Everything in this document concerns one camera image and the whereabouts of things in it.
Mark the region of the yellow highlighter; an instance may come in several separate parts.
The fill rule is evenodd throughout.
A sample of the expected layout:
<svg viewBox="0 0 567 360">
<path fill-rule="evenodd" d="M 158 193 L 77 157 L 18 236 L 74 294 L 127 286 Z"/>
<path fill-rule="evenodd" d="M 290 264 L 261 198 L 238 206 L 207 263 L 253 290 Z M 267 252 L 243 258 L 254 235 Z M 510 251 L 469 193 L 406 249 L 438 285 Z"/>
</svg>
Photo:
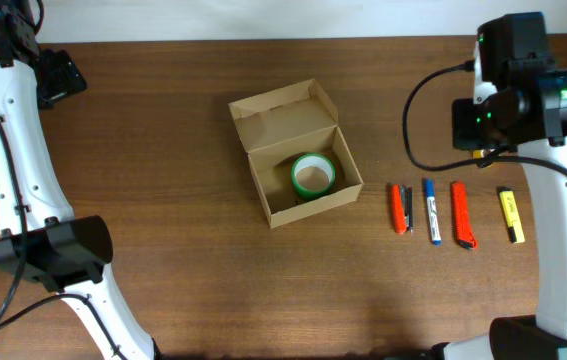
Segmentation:
<svg viewBox="0 0 567 360">
<path fill-rule="evenodd" d="M 510 242 L 513 244 L 524 243 L 525 236 L 514 192 L 510 188 L 500 187 L 497 189 L 497 194 L 503 210 Z"/>
</svg>

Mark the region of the orange black stapler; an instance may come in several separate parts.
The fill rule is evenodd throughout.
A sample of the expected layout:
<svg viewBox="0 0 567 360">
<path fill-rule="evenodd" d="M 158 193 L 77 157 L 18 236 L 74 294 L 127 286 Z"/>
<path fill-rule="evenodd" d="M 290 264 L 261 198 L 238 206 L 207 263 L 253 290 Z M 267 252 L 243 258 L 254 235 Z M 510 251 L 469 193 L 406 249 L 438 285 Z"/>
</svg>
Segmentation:
<svg viewBox="0 0 567 360">
<path fill-rule="evenodd" d="M 389 187 L 391 220 L 397 234 L 413 232 L 413 189 L 404 185 Z"/>
</svg>

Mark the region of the orange utility knife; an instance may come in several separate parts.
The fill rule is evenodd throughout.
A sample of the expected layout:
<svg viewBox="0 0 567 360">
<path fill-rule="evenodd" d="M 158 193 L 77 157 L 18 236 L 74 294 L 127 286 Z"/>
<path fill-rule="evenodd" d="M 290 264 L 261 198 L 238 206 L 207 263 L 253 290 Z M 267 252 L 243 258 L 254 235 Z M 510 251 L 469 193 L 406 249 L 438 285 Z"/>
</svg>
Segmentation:
<svg viewBox="0 0 567 360">
<path fill-rule="evenodd" d="M 451 184 L 454 230 L 458 244 L 469 250 L 475 250 L 478 242 L 473 234 L 469 208 L 467 203 L 466 186 L 459 181 Z"/>
</svg>

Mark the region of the green tape roll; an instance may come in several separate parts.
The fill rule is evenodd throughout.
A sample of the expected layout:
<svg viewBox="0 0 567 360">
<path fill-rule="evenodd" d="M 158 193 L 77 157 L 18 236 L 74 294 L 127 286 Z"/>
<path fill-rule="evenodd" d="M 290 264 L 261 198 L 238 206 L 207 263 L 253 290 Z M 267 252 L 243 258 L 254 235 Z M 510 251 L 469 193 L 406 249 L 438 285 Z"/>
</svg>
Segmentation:
<svg viewBox="0 0 567 360">
<path fill-rule="evenodd" d="M 292 185 L 303 200 L 311 201 L 326 195 L 335 180 L 335 167 L 324 155 L 308 153 L 300 156 L 292 165 Z"/>
</svg>

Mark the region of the brown cardboard box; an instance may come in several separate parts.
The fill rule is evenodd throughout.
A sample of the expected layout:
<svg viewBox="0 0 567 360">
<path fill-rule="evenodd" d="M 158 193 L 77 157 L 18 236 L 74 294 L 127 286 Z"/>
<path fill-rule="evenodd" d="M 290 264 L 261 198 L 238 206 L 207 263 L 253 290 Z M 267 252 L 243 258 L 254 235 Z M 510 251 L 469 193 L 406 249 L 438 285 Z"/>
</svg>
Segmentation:
<svg viewBox="0 0 567 360">
<path fill-rule="evenodd" d="M 338 109 L 314 79 L 234 101 L 229 111 L 269 226 L 279 227 L 357 200 L 364 182 L 338 124 Z M 336 170 L 330 191 L 306 201 L 291 169 L 302 155 L 327 157 Z"/>
</svg>

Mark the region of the small yellow tape roll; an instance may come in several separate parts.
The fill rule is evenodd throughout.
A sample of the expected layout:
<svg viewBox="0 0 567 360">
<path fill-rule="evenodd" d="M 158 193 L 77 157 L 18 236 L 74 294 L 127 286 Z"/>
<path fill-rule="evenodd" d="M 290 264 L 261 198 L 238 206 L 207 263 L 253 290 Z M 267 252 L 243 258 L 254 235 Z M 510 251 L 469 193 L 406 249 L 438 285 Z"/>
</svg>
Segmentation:
<svg viewBox="0 0 567 360">
<path fill-rule="evenodd" d="M 484 158 L 488 158 L 492 155 L 492 153 L 494 152 L 493 149 L 480 149 L 480 150 L 473 150 L 472 151 L 472 158 L 473 159 L 484 159 Z M 484 169 L 484 168 L 488 168 L 491 167 L 493 165 L 492 162 L 485 162 L 485 163 L 481 163 L 481 164 L 477 164 L 477 167 L 479 169 Z"/>
</svg>

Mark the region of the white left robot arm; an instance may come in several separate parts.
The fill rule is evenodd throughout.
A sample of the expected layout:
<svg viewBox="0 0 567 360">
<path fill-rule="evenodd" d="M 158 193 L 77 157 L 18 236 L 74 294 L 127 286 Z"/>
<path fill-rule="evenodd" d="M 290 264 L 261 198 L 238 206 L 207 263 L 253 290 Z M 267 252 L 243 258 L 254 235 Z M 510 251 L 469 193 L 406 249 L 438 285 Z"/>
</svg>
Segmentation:
<svg viewBox="0 0 567 360">
<path fill-rule="evenodd" d="M 53 169 L 39 113 L 87 83 L 66 51 L 40 47 L 43 8 L 0 0 L 0 270 L 13 277 L 0 330 L 63 301 L 104 358 L 158 359 L 115 281 L 105 221 L 76 217 Z"/>
</svg>

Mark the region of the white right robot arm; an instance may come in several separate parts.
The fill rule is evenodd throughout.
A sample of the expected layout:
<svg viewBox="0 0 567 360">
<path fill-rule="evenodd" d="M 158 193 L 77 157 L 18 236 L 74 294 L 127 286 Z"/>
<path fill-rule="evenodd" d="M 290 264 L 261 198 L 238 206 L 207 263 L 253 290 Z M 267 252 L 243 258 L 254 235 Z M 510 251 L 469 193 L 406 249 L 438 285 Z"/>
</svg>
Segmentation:
<svg viewBox="0 0 567 360">
<path fill-rule="evenodd" d="M 567 69 L 544 17 L 507 14 L 481 25 L 475 88 L 453 103 L 453 145 L 519 164 L 534 213 L 539 300 L 529 316 L 495 319 L 487 334 L 446 345 L 446 359 L 567 359 Z"/>
</svg>

